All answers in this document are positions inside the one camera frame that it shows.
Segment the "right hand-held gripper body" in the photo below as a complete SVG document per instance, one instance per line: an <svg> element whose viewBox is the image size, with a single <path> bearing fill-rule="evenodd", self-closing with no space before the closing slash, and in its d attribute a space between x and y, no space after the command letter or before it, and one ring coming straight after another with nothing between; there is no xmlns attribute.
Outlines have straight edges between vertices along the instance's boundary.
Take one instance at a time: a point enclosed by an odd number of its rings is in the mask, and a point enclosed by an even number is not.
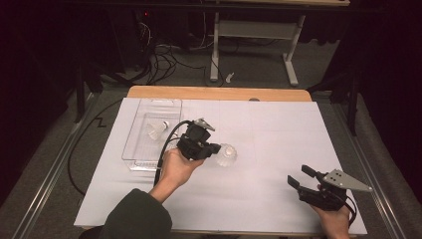
<svg viewBox="0 0 422 239"><path fill-rule="evenodd" d="M317 172L316 178L319 182L319 190L312 190L299 186L297 189L299 200L325 211L337 211L346 201L346 190L358 190L371 192L372 187L346 174L334 169L332 172Z"/></svg>

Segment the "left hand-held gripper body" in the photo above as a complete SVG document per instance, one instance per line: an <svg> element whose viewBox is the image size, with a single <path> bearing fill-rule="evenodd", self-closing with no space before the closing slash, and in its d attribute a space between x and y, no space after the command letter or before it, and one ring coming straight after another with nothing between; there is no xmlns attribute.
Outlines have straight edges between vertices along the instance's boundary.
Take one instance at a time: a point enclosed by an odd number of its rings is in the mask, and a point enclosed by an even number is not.
<svg viewBox="0 0 422 239"><path fill-rule="evenodd" d="M186 132L181 136L177 147L187 159L205 159L212 154L209 153L209 142L211 136L209 130L215 130L204 119L196 119L188 123Z"/></svg>

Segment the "clear plastic tray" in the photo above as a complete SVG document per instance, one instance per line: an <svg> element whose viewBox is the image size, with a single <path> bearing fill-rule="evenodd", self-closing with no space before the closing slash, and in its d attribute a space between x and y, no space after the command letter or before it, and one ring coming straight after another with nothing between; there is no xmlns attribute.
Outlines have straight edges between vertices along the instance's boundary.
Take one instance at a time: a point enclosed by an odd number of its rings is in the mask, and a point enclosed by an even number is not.
<svg viewBox="0 0 422 239"><path fill-rule="evenodd" d="M132 171L154 171L171 131L181 119L181 100L141 99L122 153L122 160ZM168 121L169 128L158 140L148 136L148 125Z"/></svg>

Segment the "person's right hand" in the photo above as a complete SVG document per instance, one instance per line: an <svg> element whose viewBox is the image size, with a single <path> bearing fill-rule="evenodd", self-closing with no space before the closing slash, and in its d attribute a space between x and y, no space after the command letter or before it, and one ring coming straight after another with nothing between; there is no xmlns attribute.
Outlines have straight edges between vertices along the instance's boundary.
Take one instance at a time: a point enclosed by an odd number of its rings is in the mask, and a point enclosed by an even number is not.
<svg viewBox="0 0 422 239"><path fill-rule="evenodd" d="M350 239L347 207L342 206L337 211L325 211L316 206L312 206L312 209L318 215L321 228L327 239Z"/></svg>

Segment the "person's left hand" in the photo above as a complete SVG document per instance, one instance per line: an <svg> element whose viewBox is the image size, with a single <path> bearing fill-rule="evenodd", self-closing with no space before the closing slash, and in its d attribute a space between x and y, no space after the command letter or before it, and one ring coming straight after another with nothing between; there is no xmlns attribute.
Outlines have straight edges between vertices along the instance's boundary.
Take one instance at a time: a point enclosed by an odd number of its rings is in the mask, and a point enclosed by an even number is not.
<svg viewBox="0 0 422 239"><path fill-rule="evenodd" d="M204 159L189 160L178 148L169 149L164 156L157 186L166 193L172 193L188 181L193 171L204 163Z"/></svg>

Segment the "white paper sheet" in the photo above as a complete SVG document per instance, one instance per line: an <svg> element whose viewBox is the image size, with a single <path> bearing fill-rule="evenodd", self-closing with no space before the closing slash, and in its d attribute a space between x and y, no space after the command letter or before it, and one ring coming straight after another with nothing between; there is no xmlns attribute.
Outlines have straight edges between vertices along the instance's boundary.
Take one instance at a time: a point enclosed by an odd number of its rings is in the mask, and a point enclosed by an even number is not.
<svg viewBox="0 0 422 239"><path fill-rule="evenodd" d="M147 117L170 115L173 123L205 119L211 139L235 147L237 159L224 167L208 158L164 203L174 230L248 234L318 234L317 216L288 185L307 187L340 163L314 102L123 100L93 179L76 217L79 227L99 226L134 188L149 190L153 172L128 168L128 136Z"/></svg>

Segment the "black metal stand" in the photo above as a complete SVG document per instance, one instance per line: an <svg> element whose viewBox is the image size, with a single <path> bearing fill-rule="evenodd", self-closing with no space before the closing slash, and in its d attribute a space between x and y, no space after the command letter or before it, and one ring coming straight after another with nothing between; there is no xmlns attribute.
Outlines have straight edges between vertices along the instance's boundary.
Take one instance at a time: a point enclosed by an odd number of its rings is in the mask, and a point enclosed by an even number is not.
<svg viewBox="0 0 422 239"><path fill-rule="evenodd" d="M93 63L80 63L76 70L76 122L81 121L86 111L85 87L88 87L92 93L101 93L103 91L100 72Z"/></svg>
<svg viewBox="0 0 422 239"><path fill-rule="evenodd" d="M346 124L352 135L356 135L355 117L357 113L359 79L360 75L356 72L344 72L307 88L309 94L320 91L331 91L329 99L332 103L346 103Z"/></svg>

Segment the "metal floor rail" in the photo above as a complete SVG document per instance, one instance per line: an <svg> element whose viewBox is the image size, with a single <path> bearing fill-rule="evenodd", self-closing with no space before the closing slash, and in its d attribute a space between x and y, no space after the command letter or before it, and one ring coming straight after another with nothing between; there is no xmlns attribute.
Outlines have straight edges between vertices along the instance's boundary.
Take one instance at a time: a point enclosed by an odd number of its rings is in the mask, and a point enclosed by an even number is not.
<svg viewBox="0 0 422 239"><path fill-rule="evenodd" d="M376 207L378 216L382 219L385 230L388 232L389 239L406 239L403 234L400 223L397 221L392 204L387 197L386 192L381 188L380 181L376 177L374 168L370 164L369 158L363 150L363 144L357 138L357 134L352 132L348 126L345 107L339 104L332 105L337 120L341 124L343 132L346 134L348 143L353 148L354 159L359 173L363 176L366 183L372 186L371 198Z"/></svg>
<svg viewBox="0 0 422 239"><path fill-rule="evenodd" d="M67 111L48 130L8 198L18 216L10 239L29 238L99 97L99 93L82 97L84 112L79 116L73 94Z"/></svg>

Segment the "white metal desk frame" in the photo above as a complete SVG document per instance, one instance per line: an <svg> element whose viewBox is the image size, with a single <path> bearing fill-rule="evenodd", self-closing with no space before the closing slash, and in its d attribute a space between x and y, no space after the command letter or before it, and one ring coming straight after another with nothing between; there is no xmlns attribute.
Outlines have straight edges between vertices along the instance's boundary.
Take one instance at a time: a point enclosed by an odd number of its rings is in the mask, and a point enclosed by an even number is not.
<svg viewBox="0 0 422 239"><path fill-rule="evenodd" d="M213 51L211 55L210 81L219 79L219 39L221 37L255 38L290 41L289 50L282 55L288 80L292 87L299 84L292 58L306 20L305 15L298 17L294 23L257 22L241 20L221 20L220 14L215 14Z"/></svg>

